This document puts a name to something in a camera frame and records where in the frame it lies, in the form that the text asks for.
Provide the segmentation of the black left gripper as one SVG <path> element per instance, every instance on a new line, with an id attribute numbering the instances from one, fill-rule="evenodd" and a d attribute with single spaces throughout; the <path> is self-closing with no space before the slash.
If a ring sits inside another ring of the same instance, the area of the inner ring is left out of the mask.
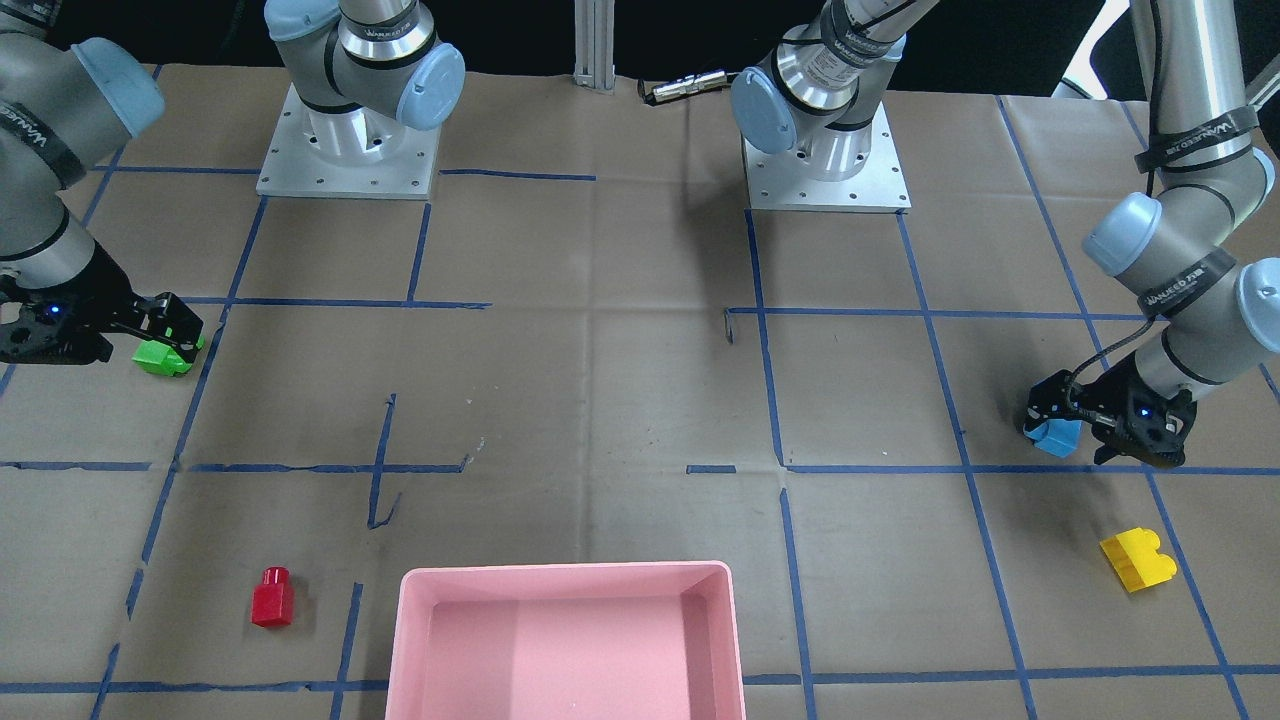
<path id="1" fill-rule="evenodd" d="M 1133 357 L 1121 360 L 1085 386 L 1073 372 L 1060 370 L 1030 388 L 1021 433 L 1050 419 L 1083 420 L 1082 433 L 1085 427 L 1114 433 L 1121 428 L 1120 420 L 1098 413 L 1116 409 L 1132 393 L 1162 396 L 1140 378 Z"/>

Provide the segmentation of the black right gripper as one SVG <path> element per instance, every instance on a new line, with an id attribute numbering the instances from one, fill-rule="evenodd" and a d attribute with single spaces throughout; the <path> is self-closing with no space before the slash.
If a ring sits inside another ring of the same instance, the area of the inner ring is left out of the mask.
<path id="1" fill-rule="evenodd" d="M 96 333 L 125 333 L 141 342 L 159 341 L 184 360 L 197 357 L 204 322 L 173 292 L 138 296 L 125 272 L 102 245 L 93 246 L 88 264 L 55 295 L 69 304 L 78 327 Z"/>

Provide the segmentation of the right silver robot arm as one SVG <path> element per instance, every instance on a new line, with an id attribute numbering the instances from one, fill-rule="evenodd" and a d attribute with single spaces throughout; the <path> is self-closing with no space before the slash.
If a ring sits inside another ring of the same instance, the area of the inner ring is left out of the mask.
<path id="1" fill-rule="evenodd" d="M 61 199 L 165 108 L 154 77 L 123 47 L 47 44 L 56 1 L 5 1 L 1 36 L 1 356 L 9 364 L 88 365 L 111 333 L 141 345 L 134 363 L 187 373 L 204 323 L 170 292 L 145 297 Z"/>

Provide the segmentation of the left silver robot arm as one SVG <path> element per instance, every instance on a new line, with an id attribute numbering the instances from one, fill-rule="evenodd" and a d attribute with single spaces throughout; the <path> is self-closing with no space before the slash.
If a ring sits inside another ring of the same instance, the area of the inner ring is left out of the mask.
<path id="1" fill-rule="evenodd" d="M 1042 380 L 1023 430 L 1064 456 L 1089 424 L 1108 455 L 1156 464 L 1187 437 L 1198 400 L 1277 352 L 1277 260 L 1243 265 L 1224 246 L 1277 173 L 1253 145 L 1234 5 L 1134 1 L 1132 19 L 1149 96 L 1134 163 L 1162 188 L 1128 195 L 1082 247 L 1165 328 L 1097 380 Z"/>

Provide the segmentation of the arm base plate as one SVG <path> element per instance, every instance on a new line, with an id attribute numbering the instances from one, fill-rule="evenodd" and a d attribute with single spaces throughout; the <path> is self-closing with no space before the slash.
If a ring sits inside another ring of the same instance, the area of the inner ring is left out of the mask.
<path id="1" fill-rule="evenodd" d="M 288 88 L 256 191 L 293 199 L 426 201 L 442 132 L 411 129 L 358 108 L 326 114 Z"/>
<path id="2" fill-rule="evenodd" d="M 753 209 L 895 214 L 913 206 L 884 106 L 869 126 L 822 128 L 788 152 L 741 146 Z"/>

